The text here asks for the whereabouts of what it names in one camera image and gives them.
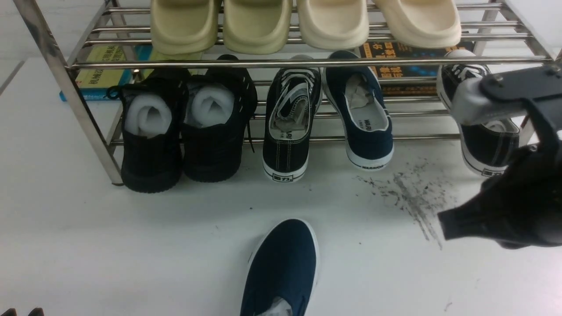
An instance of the white floor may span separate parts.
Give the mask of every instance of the white floor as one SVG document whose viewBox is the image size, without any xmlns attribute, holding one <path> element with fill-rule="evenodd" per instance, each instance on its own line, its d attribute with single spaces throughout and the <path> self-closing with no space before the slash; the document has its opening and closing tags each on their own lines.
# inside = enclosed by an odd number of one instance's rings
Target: white floor
<svg viewBox="0 0 562 316">
<path fill-rule="evenodd" d="M 107 129 L 117 104 L 91 107 Z M 395 134 L 455 132 L 449 118 L 395 122 Z M 315 133 L 339 125 L 318 120 Z M 343 144 L 312 145 L 304 179 L 289 185 L 265 178 L 256 146 L 227 182 L 184 178 L 143 195 L 110 185 L 46 64 L 32 58 L 0 96 L 0 144 L 0 310 L 237 315 L 251 251 L 290 217 L 307 219 L 321 248 L 307 316 L 562 310 L 561 249 L 443 240 L 436 214 L 482 181 L 459 142 L 396 143 L 378 173 L 355 169 Z"/>
</svg>

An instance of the navy slip-on shoe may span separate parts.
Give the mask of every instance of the navy slip-on shoe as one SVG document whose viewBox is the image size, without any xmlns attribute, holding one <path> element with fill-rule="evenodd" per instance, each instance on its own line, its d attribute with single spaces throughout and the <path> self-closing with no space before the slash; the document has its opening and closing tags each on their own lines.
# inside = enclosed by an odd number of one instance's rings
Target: navy slip-on shoe
<svg viewBox="0 0 562 316">
<path fill-rule="evenodd" d="M 330 59 L 359 58 L 349 51 Z M 381 170 L 394 153 L 392 122 L 371 68 L 328 67 L 322 72 L 324 93 L 343 122 L 349 160 L 364 171 Z"/>
<path fill-rule="evenodd" d="M 240 316 L 305 315 L 319 266 L 318 242 L 307 222 L 288 219 L 275 226 L 249 262 Z"/>
</svg>

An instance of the black shoe sole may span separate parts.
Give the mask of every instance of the black shoe sole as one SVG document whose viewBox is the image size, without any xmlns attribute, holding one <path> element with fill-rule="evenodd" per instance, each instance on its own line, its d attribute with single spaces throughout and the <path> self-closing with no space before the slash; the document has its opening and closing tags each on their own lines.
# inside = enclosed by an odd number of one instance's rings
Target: black shoe sole
<svg viewBox="0 0 562 316">
<path fill-rule="evenodd" d="M 183 169 L 185 175 L 197 182 L 204 182 L 204 183 L 216 183 L 222 182 L 232 178 L 233 175 L 238 172 L 240 168 L 240 161 L 232 165 L 222 165 L 222 166 L 205 166 L 205 167 L 197 167 L 193 165 L 189 165 L 188 167 Z"/>
<path fill-rule="evenodd" d="M 129 173 L 126 169 L 121 170 L 121 178 L 126 187 L 140 193 L 160 193 L 173 188 L 178 184 L 182 170 L 171 170 L 154 175 L 152 177 L 140 177 Z"/>
</svg>

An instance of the beige slide sandal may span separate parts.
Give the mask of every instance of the beige slide sandal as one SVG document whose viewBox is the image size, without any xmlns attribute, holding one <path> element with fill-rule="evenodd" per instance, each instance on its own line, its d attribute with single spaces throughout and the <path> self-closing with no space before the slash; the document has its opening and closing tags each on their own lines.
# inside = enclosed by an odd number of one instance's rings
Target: beige slide sandal
<svg viewBox="0 0 562 316">
<path fill-rule="evenodd" d="M 177 55 L 204 51 L 217 39 L 221 0 L 152 0 L 152 46 Z"/>
<path fill-rule="evenodd" d="M 292 0 L 224 0 L 224 44 L 232 51 L 264 55 L 287 42 Z"/>
<path fill-rule="evenodd" d="M 459 12 L 454 0 L 374 0 L 390 32 L 416 47 L 443 48 L 460 42 Z"/>
<path fill-rule="evenodd" d="M 365 0 L 297 0 L 305 42 L 322 49 L 351 49 L 369 37 Z"/>
</svg>

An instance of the screw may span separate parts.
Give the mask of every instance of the screw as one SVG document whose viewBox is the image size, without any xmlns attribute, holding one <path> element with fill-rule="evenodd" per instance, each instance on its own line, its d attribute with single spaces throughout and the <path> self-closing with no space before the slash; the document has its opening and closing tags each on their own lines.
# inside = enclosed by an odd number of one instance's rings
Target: screw
<svg viewBox="0 0 562 316">
<path fill-rule="evenodd" d="M 549 75 L 556 75 L 561 72 L 562 69 L 558 65 L 550 65 L 548 70 L 546 71 Z"/>
<path fill-rule="evenodd" d="M 504 81 L 504 77 L 502 77 L 501 75 L 495 74 L 492 76 L 492 83 L 493 84 L 497 84 L 500 87 L 502 87 L 502 82 Z"/>
<path fill-rule="evenodd" d="M 502 77 L 501 75 L 494 75 L 494 76 L 493 76 L 493 80 L 494 80 L 496 83 L 500 83 L 500 82 L 504 81 L 504 77 Z"/>
</svg>

